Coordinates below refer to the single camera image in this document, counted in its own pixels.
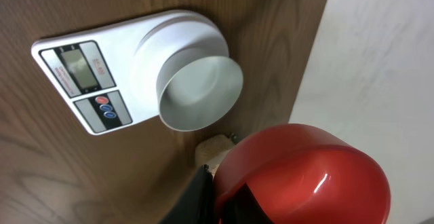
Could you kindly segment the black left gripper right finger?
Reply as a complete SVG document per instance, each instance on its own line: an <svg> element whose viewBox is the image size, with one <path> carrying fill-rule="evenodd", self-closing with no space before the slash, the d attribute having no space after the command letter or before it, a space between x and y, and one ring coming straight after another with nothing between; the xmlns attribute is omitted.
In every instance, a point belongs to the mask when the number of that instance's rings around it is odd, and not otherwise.
<svg viewBox="0 0 434 224"><path fill-rule="evenodd" d="M273 224L247 185L243 185L224 205L222 224Z"/></svg>

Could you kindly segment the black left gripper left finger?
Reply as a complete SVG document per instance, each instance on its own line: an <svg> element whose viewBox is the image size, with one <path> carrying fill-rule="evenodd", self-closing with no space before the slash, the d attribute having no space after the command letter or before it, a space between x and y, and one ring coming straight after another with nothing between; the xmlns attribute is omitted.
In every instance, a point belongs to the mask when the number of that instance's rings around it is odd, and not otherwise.
<svg viewBox="0 0 434 224"><path fill-rule="evenodd" d="M209 166L200 166L174 207L160 224L214 223L214 187Z"/></svg>

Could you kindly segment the red plastic measuring scoop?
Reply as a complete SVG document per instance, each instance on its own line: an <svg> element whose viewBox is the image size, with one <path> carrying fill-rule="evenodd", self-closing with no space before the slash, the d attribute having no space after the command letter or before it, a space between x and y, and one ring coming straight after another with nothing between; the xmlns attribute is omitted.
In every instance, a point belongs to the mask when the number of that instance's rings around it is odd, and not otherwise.
<svg viewBox="0 0 434 224"><path fill-rule="evenodd" d="M273 223L386 223L391 190L369 155L304 124L282 124L237 143L214 176L219 219L247 188Z"/></svg>

